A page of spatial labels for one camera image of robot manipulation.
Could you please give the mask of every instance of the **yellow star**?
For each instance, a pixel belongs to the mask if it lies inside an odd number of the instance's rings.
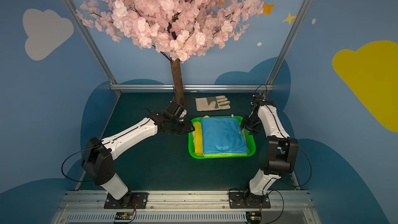
[[[263,11],[262,14],[266,13],[266,14],[270,15],[270,14],[271,14],[271,9],[272,9],[272,7],[274,7],[274,6],[275,6],[275,4],[273,4],[273,5],[267,5],[267,3],[264,3],[264,11]]]
[[[296,16],[293,16],[292,17],[292,15],[290,15],[290,12],[289,12],[289,16],[285,19],[285,20],[283,20],[282,22],[289,22],[289,25],[291,25],[292,24],[292,20],[293,20],[293,18],[295,18]]]

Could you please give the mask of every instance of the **yellow cloth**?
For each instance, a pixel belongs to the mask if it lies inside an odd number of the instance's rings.
[[[202,138],[202,125],[200,122],[195,122],[195,139],[193,143],[195,144],[195,155],[203,156],[203,138]]]

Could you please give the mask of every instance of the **tree trunk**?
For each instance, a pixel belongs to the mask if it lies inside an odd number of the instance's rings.
[[[176,90],[176,96],[174,97],[174,101],[180,105],[184,105],[184,88],[182,86],[180,60],[177,59],[173,61],[172,59],[170,59],[170,63],[172,67],[174,88]]]

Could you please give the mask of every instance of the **white cloud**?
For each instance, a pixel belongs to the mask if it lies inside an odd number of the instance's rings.
[[[46,58],[73,34],[72,22],[52,10],[28,9],[22,22],[28,36],[25,50],[35,61]]]

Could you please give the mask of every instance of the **orange star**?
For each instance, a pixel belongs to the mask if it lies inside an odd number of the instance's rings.
[[[221,5],[225,5],[225,2],[221,2]]]
[[[267,3],[264,3],[264,11],[263,11],[262,14],[266,13],[266,14],[270,15],[270,14],[271,14],[271,9],[272,9],[272,7],[274,7],[274,6],[275,6],[275,4],[273,4],[273,5],[267,5]]]

